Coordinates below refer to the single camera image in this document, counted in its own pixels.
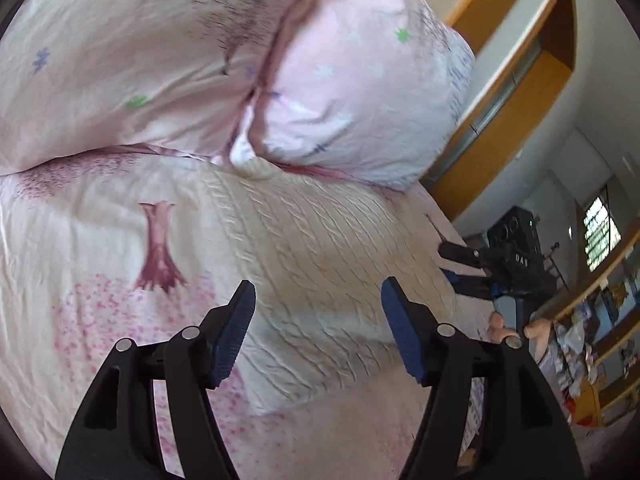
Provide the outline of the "person's right hand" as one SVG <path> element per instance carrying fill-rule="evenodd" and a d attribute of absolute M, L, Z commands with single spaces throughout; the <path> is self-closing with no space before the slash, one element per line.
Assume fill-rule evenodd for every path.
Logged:
<path fill-rule="evenodd" d="M 550 321 L 540 318 L 526 325 L 520 335 L 513 328 L 506 326 L 506 321 L 499 312 L 492 312 L 489 317 L 487 335 L 494 344 L 500 344 L 500 342 L 509 338 L 515 338 L 519 342 L 523 342 L 524 338 L 526 338 L 528 340 L 529 353 L 537 363 L 540 363 L 549 347 L 551 327 Z"/>

